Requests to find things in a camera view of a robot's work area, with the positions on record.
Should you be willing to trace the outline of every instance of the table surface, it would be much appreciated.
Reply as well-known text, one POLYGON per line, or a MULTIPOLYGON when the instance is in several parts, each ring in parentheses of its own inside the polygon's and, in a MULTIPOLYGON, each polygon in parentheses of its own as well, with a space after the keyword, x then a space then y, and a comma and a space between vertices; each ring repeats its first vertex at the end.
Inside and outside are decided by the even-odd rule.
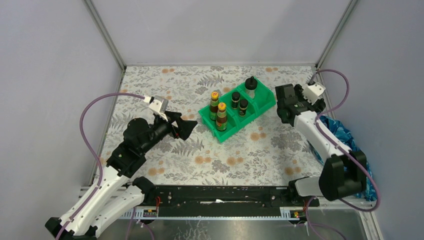
MULTIPOLYGON (((198 125, 186 141, 164 138, 146 154, 146 163, 132 179, 146 176, 156 185, 277 185, 305 176, 319 176, 321 164, 306 138, 282 124, 272 107, 223 143, 202 124, 198 111, 211 92, 223 95, 246 78, 256 76, 274 92, 284 84, 306 85, 310 66, 129 66, 120 92, 161 96, 168 111, 181 112, 198 125)), ((153 122, 153 113, 140 99, 119 96, 101 152, 102 164, 123 140, 134 118, 153 122)))

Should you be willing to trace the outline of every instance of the bottle cap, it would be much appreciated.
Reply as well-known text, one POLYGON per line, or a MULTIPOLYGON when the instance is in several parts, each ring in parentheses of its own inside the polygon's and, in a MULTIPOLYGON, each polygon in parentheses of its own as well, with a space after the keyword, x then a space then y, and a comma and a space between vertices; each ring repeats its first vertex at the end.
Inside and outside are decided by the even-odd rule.
POLYGON ((240 100, 240 93, 239 93, 238 91, 233 92, 233 93, 231 94, 231 99, 232 99, 233 101, 238 101, 238 100, 240 100))
POLYGON ((241 109, 245 109, 248 107, 249 102, 246 99, 242 99, 239 104, 241 109))
POLYGON ((251 76, 248 79, 246 79, 246 82, 244 83, 244 87, 247 90, 255 90, 257 86, 258 86, 258 81, 255 79, 254 76, 251 76))
POLYGON ((217 92, 217 91, 213 91, 211 94, 210 94, 210 97, 212 98, 212 99, 218 99, 218 97, 220 96, 220 94, 217 92))
POLYGON ((223 102, 220 102, 219 104, 218 104, 218 109, 219 110, 225 110, 225 108, 227 107, 227 105, 225 104, 225 103, 223 103, 223 102))

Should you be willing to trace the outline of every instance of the black bottle cap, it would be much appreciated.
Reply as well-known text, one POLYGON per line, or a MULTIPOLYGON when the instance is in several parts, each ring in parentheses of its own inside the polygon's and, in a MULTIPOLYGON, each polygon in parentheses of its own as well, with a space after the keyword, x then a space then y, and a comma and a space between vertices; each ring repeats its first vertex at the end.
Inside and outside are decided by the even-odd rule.
POLYGON ((246 87, 247 90, 255 90, 257 86, 258 81, 255 79, 254 76, 251 76, 246 79, 246 82, 244 83, 244 87, 246 87))
POLYGON ((249 102, 246 99, 240 100, 240 108, 245 109, 248 107, 249 102))
POLYGON ((233 92, 231 95, 231 99, 233 101, 238 101, 240 99, 240 93, 238 91, 233 92))

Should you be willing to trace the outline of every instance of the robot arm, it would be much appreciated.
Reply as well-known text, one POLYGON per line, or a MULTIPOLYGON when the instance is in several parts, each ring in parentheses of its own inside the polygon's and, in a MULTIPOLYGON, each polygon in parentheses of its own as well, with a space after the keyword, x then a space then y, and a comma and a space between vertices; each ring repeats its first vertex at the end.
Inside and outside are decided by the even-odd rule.
MULTIPOLYGON (((305 90, 299 84, 296 86, 287 84, 275 88, 277 114, 281 121, 291 124, 302 133, 324 161, 320 176, 300 178, 288 183, 294 199, 323 196, 333 201, 360 193, 366 188, 365 174, 325 138, 315 125, 317 113, 322 112, 326 106, 324 100, 319 99, 324 90, 325 87, 319 83, 308 85, 305 90)), ((352 149, 339 141, 321 121, 318 121, 318 124, 338 146, 351 153, 361 165, 366 166, 367 159, 362 151, 352 152, 352 149)))
POLYGON ((144 101, 149 103, 155 116, 153 124, 148 124, 143 118, 135 118, 128 123, 123 132, 123 142, 103 167, 100 186, 92 185, 67 213, 60 218, 51 217, 45 224, 54 237, 64 228, 59 237, 61 240, 95 240, 129 208, 153 200, 155 186, 145 177, 139 177, 121 196, 106 204, 112 194, 146 162, 145 154, 153 146, 166 135, 188 139, 197 122, 182 120, 179 112, 165 111, 168 100, 161 97, 146 96, 144 101))

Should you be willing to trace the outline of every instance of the gray wall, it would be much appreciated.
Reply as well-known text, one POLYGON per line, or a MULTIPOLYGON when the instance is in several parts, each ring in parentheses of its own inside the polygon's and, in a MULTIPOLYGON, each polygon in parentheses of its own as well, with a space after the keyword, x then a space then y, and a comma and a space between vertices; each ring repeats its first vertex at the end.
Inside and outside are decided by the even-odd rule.
MULTIPOLYGON (((323 68, 351 83, 338 119, 352 130, 381 189, 384 239, 422 239, 424 1, 362 0, 323 68)), ((344 81, 323 75, 333 105, 344 81)))
MULTIPOLYGON (((53 239, 44 224, 87 184, 94 159, 82 110, 120 70, 81 0, 0 3, 0 239, 53 239)), ((111 99, 87 116, 100 145, 111 99)))
POLYGON ((94 0, 128 65, 315 63, 349 0, 94 0))

